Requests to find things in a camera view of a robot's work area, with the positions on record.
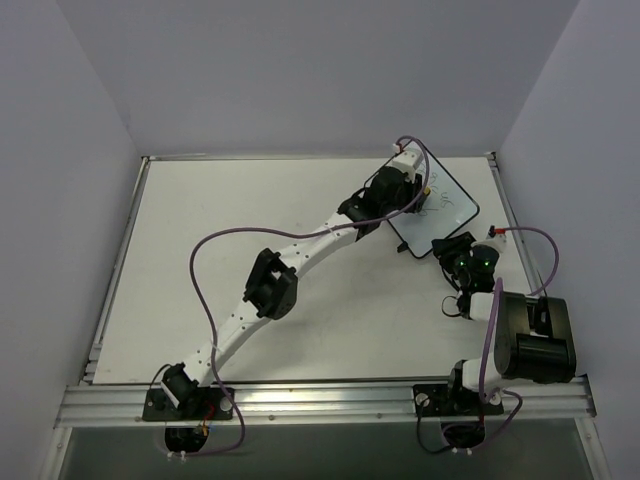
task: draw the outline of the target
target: glass panel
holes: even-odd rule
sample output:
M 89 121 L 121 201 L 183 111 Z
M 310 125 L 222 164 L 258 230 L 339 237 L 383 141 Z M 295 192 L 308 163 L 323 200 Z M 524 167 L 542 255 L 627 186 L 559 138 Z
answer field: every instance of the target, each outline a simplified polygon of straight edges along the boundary
M 592 478 L 573 420 L 517 421 L 471 457 L 426 454 L 410 423 L 267 425 L 250 426 L 235 453 L 183 464 L 159 450 L 163 432 L 74 429 L 61 478 Z M 440 445 L 435 425 L 424 424 L 423 433 L 428 446 Z M 214 426 L 209 441 L 221 445 L 237 434 Z

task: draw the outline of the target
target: white enclosure wall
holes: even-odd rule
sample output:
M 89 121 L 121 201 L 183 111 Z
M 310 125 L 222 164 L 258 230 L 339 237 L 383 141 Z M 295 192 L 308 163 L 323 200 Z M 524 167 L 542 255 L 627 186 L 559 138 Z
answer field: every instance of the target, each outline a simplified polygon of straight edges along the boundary
M 551 293 L 570 302 L 614 478 L 638 478 L 640 3 L 582 0 L 499 164 L 522 224 L 557 239 Z M 551 252 L 538 249 L 538 258 Z
M 502 144 L 577 0 L 59 0 L 143 154 Z
M 0 6 L 0 477 L 37 475 L 139 160 L 53 0 Z

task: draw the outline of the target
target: screw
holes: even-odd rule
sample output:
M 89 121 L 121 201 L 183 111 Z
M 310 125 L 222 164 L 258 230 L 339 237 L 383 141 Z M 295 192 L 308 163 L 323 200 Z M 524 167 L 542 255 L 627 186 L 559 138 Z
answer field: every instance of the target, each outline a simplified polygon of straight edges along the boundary
M 231 410 L 231 402 L 227 397 L 220 400 L 220 410 L 223 412 L 229 412 Z
M 415 398 L 416 405 L 424 405 L 425 407 L 429 405 L 429 395 L 426 393 L 419 393 Z

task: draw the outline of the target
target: small whiteboard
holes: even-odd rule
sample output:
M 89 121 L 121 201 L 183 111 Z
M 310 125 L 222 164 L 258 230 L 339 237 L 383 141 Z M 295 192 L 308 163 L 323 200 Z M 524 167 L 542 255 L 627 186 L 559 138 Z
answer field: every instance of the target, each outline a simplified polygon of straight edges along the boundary
M 480 213 L 480 207 L 440 162 L 429 155 L 429 187 L 431 194 L 419 213 L 406 213 L 389 221 L 406 242 L 409 252 L 423 258 L 431 252 L 431 241 L 447 238 Z M 425 164 L 418 172 L 425 174 Z

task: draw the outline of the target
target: white table surface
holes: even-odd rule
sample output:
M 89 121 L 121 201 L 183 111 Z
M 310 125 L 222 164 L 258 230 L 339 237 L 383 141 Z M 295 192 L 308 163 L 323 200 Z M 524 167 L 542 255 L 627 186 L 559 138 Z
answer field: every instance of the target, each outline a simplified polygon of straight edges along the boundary
M 507 219 L 484 158 L 440 159 L 480 205 L 469 230 L 483 239 Z M 152 162 L 114 297 L 94 382 L 149 382 L 209 336 L 187 261 L 201 237 L 228 227 L 307 232 L 357 190 L 380 159 Z M 513 238 L 497 275 L 528 293 Z M 196 273 L 217 322 L 240 301 L 256 254 L 291 241 L 262 234 L 214 240 Z M 285 318 L 255 334 L 224 366 L 230 381 L 448 375 L 481 353 L 486 324 L 442 315 L 453 290 L 432 255 L 396 253 L 388 225 L 315 267 Z

